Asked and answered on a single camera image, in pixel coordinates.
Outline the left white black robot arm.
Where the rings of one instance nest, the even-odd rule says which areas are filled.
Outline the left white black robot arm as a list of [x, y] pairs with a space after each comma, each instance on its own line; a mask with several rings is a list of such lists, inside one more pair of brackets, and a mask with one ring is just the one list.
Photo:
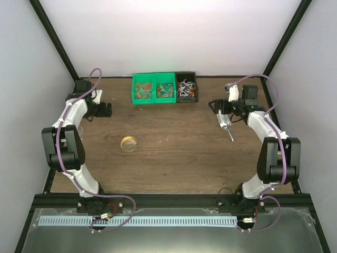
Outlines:
[[49, 167], [67, 176], [79, 191], [80, 197], [90, 198], [89, 207], [97, 213], [107, 208], [108, 200], [100, 195], [103, 188], [90, 174], [80, 133], [83, 119], [110, 118], [112, 105], [101, 101], [103, 91], [89, 80], [78, 80], [65, 100], [58, 120], [42, 130], [42, 140]]

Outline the black bin candies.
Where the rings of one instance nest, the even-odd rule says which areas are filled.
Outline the black bin candies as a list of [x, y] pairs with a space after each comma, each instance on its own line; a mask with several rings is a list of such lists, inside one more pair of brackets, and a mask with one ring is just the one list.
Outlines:
[[198, 102], [199, 87], [195, 72], [175, 72], [176, 102]]

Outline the green bin gummy candies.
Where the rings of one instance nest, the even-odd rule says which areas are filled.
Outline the green bin gummy candies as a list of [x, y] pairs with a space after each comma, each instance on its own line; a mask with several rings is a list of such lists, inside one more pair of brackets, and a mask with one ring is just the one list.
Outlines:
[[131, 94], [134, 105], [154, 104], [154, 74], [134, 74]]

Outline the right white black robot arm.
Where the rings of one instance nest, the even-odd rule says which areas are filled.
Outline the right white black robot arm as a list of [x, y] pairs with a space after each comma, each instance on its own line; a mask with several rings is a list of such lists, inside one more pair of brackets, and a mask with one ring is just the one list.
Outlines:
[[259, 106], [258, 87], [244, 85], [240, 91], [236, 84], [225, 86], [229, 97], [209, 102], [220, 127], [229, 132], [232, 116], [249, 126], [262, 142], [256, 175], [242, 184], [242, 194], [234, 198], [239, 212], [247, 212], [253, 206], [252, 199], [261, 198], [277, 186], [297, 181], [300, 175], [301, 142], [289, 137], [271, 120], [267, 110]]

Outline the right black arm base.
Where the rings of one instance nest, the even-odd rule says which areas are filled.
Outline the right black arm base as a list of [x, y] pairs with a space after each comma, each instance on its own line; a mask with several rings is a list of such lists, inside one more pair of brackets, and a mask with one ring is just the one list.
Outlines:
[[234, 191], [229, 188], [221, 188], [216, 195], [216, 205], [220, 213], [237, 215], [252, 215], [265, 212], [264, 206], [257, 199], [247, 199], [243, 195], [242, 185]]

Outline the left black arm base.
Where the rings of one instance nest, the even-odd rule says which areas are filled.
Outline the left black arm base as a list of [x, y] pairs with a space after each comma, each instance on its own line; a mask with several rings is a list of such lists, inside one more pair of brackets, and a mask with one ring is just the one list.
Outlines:
[[121, 213], [123, 204], [123, 198], [80, 198], [76, 211], [77, 213], [86, 213], [88, 215]]

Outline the clear plastic jar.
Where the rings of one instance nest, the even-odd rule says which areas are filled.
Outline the clear plastic jar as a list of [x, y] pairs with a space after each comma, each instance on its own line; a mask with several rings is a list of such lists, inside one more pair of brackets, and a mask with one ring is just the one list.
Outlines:
[[77, 128], [77, 132], [78, 132], [79, 138], [80, 138], [81, 140], [83, 140], [83, 138], [84, 138], [84, 136], [85, 136], [85, 131], [84, 131], [84, 129], [83, 129], [81, 126], [79, 126], [79, 127]]

